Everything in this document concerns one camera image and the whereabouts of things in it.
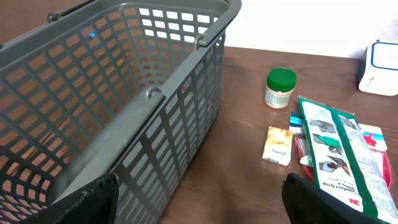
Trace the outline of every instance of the orange packet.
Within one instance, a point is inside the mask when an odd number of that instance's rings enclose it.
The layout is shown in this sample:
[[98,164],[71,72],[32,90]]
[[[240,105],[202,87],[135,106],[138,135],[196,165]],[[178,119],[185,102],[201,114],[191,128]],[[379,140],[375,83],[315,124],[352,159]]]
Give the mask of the orange packet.
[[262,158],[287,166],[292,153],[293,132],[269,127]]

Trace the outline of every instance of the basket handle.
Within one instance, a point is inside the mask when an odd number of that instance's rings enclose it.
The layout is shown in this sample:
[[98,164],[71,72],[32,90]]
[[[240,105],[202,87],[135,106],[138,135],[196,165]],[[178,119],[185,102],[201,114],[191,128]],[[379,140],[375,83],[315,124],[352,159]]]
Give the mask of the basket handle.
[[199,47],[207,47],[225,28],[232,22],[241,10],[241,0],[225,0],[229,4],[228,10],[204,33],[200,34],[195,42],[197,49]]
[[47,15],[47,22],[51,23],[53,21],[57,21],[61,16],[66,16],[69,13],[71,13],[73,11],[76,11],[77,9],[79,9],[79,8],[85,6],[85,5],[87,5],[87,4],[89,4],[89,3],[93,2],[93,1],[95,1],[95,0],[87,0],[87,1],[84,1],[84,2],[82,2],[80,4],[76,4],[76,5],[68,8],[68,9],[66,9],[64,11],[56,12],[56,13],[49,13]]
[[53,188],[55,202],[109,170],[164,99],[165,95],[154,86],[134,96],[97,135],[95,141],[63,170],[62,176],[58,177],[62,181],[56,182]]

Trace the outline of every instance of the green package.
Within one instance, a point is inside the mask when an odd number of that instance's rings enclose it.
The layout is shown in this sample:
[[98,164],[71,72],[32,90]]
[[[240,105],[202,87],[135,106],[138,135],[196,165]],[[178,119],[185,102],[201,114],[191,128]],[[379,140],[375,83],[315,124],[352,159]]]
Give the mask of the green package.
[[355,117],[299,97],[315,184],[351,208],[384,223],[398,211]]

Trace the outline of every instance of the gray plastic basket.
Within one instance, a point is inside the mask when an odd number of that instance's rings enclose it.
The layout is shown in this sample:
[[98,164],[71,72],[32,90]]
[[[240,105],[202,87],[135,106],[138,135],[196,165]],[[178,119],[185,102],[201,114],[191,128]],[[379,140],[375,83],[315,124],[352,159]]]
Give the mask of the gray plastic basket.
[[216,116],[224,33],[240,7],[88,1],[6,43],[0,223],[107,170],[118,177],[116,223],[157,222]]

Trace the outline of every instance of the wooden table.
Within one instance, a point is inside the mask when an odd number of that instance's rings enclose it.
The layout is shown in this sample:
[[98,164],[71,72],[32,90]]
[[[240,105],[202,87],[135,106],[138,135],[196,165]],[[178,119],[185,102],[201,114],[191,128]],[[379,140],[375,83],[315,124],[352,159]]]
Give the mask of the wooden table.
[[[359,91],[357,64],[348,58],[227,47],[219,115],[161,223],[290,223],[282,202],[283,180],[291,172],[305,176],[296,147],[288,166],[261,156],[268,127],[289,128],[290,112],[299,111],[299,95],[381,127],[393,168],[398,167],[398,97]],[[263,100],[268,72],[276,67],[297,73],[291,102],[282,110]],[[392,193],[398,204],[397,184]]]

